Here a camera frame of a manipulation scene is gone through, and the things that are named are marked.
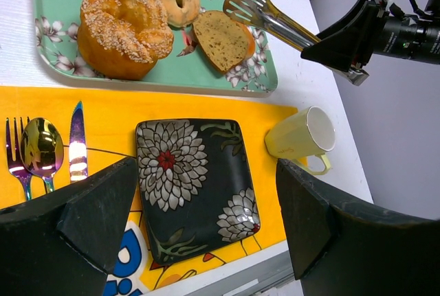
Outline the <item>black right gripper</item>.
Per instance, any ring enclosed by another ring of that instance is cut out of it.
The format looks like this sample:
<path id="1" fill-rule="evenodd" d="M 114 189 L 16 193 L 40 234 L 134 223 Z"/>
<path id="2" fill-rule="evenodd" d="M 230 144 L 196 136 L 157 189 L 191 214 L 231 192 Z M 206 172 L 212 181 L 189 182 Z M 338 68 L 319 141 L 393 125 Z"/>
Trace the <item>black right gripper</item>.
<path id="1" fill-rule="evenodd" d="M 338 21 L 317 34 L 319 43 L 303 49 L 300 57 L 348 72 L 363 68 L 372 54 L 439 64 L 439 0 L 425 10 L 409 0 L 413 14 L 385 0 L 357 0 Z"/>

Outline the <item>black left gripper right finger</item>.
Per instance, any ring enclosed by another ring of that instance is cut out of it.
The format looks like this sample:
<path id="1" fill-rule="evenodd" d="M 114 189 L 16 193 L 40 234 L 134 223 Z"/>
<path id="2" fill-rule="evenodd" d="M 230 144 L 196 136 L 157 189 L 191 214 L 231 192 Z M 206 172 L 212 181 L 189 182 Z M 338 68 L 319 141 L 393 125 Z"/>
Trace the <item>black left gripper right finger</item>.
<path id="1" fill-rule="evenodd" d="M 305 295 L 438 295 L 439 221 L 366 202 L 281 159 L 276 189 Z"/>

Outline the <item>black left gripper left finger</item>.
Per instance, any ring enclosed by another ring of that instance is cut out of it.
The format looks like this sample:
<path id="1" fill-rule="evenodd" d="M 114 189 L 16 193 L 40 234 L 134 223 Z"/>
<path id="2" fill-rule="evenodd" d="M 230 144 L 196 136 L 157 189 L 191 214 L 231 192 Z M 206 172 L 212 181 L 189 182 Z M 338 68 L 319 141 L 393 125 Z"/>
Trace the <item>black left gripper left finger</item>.
<path id="1" fill-rule="evenodd" d="M 137 163 L 128 157 L 2 209 L 1 294 L 102 295 L 137 182 Z"/>

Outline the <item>metal serving tongs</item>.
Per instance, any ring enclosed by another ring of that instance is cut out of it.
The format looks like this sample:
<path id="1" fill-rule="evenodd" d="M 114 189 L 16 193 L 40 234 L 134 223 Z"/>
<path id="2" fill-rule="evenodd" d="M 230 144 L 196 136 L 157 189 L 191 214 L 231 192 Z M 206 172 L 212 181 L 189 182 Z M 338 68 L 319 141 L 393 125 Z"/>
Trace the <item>metal serving tongs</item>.
<path id="1" fill-rule="evenodd" d="M 225 0 L 223 12 L 231 19 L 261 28 L 300 52 L 300 57 L 340 74 L 351 84 L 361 85 L 369 74 L 361 67 L 340 60 L 324 41 L 281 12 L 271 0 Z"/>

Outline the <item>brown bread slice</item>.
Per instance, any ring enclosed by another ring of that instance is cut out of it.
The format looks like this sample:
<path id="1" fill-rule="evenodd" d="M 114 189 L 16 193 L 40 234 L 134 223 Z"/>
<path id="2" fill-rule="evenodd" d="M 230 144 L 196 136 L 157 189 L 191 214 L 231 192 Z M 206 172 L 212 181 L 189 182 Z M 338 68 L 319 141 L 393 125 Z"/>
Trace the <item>brown bread slice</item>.
<path id="1" fill-rule="evenodd" d="M 192 28 L 203 53 L 221 73 L 227 73 L 242 63 L 252 48 L 245 27 L 222 11 L 207 10 L 201 13 Z"/>

